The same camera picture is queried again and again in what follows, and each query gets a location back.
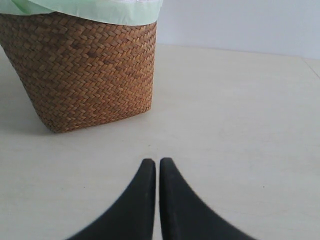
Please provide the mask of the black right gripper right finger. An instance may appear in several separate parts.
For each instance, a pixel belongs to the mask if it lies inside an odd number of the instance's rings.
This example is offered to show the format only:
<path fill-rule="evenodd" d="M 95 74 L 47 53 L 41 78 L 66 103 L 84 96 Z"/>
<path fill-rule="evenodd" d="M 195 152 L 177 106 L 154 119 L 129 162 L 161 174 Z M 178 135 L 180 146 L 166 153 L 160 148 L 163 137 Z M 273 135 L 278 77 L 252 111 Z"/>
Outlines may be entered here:
<path fill-rule="evenodd" d="M 159 164 L 159 213 L 164 240 L 252 240 L 208 207 L 172 158 Z"/>

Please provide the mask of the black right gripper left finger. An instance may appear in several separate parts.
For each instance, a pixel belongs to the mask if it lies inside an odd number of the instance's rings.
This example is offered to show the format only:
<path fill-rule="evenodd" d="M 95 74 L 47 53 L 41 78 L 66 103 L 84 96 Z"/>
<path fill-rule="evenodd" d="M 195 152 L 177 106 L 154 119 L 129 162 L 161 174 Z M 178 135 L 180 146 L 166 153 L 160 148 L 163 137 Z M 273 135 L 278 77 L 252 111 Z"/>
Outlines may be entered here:
<path fill-rule="evenodd" d="M 142 160 L 121 196 L 95 221 L 71 240 L 151 240 L 156 201 L 156 165 Z"/>

